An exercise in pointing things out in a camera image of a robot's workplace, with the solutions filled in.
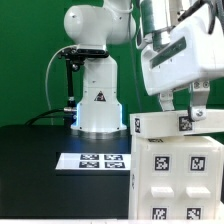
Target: metal bracket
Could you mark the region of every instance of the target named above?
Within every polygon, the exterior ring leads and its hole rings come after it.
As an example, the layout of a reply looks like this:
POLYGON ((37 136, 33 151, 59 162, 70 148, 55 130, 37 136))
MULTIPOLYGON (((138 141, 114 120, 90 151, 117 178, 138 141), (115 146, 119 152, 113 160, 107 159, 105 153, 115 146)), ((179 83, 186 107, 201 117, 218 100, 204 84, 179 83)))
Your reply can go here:
POLYGON ((191 121, 206 119, 206 104, 210 92, 209 81, 197 81, 190 84, 191 98, 188 115, 191 121))
POLYGON ((163 111, 174 110, 173 106, 173 91, 169 90, 158 94, 159 103, 163 111))

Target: robot end effector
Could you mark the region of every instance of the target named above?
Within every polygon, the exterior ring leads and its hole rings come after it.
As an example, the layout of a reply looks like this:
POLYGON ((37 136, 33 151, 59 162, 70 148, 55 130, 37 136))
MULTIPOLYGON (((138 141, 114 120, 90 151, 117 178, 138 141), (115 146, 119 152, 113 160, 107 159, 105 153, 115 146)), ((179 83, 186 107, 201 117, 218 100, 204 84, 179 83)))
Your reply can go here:
POLYGON ((141 62, 147 93, 158 94, 163 111, 167 111, 174 110, 173 91, 189 88, 188 113, 192 121, 206 118, 209 81, 224 76, 223 30, 215 17, 214 4, 199 0, 189 8, 190 1, 184 0, 139 2, 141 18, 136 43, 143 49, 141 62), (184 13, 178 23, 177 12, 181 10, 184 13))

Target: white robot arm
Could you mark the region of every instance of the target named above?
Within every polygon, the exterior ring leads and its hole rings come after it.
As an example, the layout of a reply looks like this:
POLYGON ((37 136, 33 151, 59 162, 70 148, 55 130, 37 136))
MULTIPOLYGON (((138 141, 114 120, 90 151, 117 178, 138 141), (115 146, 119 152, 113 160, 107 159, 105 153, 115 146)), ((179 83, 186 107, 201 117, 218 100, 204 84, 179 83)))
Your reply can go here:
POLYGON ((159 94, 164 111, 174 110, 173 91, 189 88, 189 117, 199 121, 206 118, 209 81, 224 76, 222 26, 212 1, 192 1, 194 4, 180 16, 179 24, 173 12, 180 8, 174 3, 180 6, 191 2, 140 1, 137 46, 143 49, 144 83, 149 95, 159 94))
POLYGON ((71 128, 93 138, 122 133, 122 106, 117 100, 117 64, 106 53, 106 44, 121 44, 135 34, 131 0, 104 0, 102 7, 71 7, 64 19, 75 54, 85 57, 83 98, 71 128))

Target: green backdrop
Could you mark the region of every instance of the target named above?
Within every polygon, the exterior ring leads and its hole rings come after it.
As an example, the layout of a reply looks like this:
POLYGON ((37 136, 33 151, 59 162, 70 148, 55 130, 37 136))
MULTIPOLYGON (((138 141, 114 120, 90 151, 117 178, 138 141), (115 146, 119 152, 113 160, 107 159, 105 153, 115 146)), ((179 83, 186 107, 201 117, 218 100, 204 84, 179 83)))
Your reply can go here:
MULTIPOLYGON (((60 48, 73 44, 67 37, 64 14, 72 5, 101 6, 102 0, 1 0, 0 1, 0 126, 24 124, 28 119, 48 110, 44 82, 47 65, 60 48)), ((134 10, 138 26, 139 12, 134 10)), ((135 49, 131 57, 130 43, 108 46, 118 63, 118 100, 123 105, 124 123, 129 125, 129 114, 140 112, 134 70, 139 88, 141 111, 160 111, 157 97, 146 94, 140 66, 140 52, 135 49)), ((74 74, 76 100, 82 97, 82 73, 74 74)), ((224 81, 211 83, 208 108, 223 108, 224 81)), ((65 61, 53 62, 49 79, 52 108, 66 106, 65 61)), ((176 109, 186 109, 189 102, 187 90, 175 93, 176 109)))

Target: black table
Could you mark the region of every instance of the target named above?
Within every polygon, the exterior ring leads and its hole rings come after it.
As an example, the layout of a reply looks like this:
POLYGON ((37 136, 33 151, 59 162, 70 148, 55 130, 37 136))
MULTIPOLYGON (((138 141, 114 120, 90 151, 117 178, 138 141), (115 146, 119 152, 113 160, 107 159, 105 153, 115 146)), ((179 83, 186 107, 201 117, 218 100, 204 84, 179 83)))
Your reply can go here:
POLYGON ((0 218, 127 219, 129 171, 58 172, 62 152, 130 153, 130 137, 78 138, 63 126, 0 128, 0 218))

